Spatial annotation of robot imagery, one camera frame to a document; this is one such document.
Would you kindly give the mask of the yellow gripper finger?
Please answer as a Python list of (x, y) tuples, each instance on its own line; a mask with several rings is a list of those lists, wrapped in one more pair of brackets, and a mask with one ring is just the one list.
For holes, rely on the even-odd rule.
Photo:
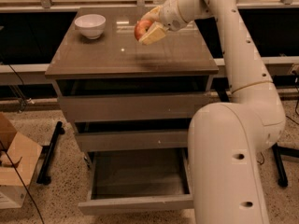
[(139, 38), (138, 42), (143, 45), (150, 45), (165, 38), (167, 28), (159, 22), (154, 22), (149, 28), (144, 30), (144, 33)]
[(147, 12), (142, 18), (142, 21), (159, 22), (161, 7), (157, 6)]

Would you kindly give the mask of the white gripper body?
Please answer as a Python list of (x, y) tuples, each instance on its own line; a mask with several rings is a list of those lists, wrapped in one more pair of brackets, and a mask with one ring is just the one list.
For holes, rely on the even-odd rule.
[(175, 32), (187, 26), (190, 11), (187, 0), (166, 0), (160, 8), (159, 19), (168, 30)]

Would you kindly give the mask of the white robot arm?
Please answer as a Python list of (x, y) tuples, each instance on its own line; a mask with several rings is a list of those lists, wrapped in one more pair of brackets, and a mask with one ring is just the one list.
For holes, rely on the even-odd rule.
[(214, 18), (232, 100), (200, 108), (188, 130), (196, 224), (269, 224), (257, 153), (273, 146), (286, 118), (277, 89), (237, 9), (237, 0), (166, 0), (137, 35), (150, 44), (190, 21)]

